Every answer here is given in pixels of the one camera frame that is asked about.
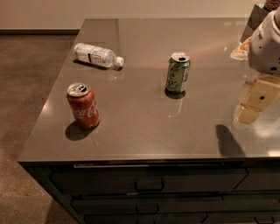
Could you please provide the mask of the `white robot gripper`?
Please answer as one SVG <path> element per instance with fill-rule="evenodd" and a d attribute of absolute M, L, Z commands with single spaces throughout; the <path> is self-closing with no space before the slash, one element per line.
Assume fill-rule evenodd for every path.
<path fill-rule="evenodd" d="M 270 12 L 253 32 L 248 63 L 263 74 L 245 84 L 234 119 L 251 124 L 280 97 L 280 10 Z"/>

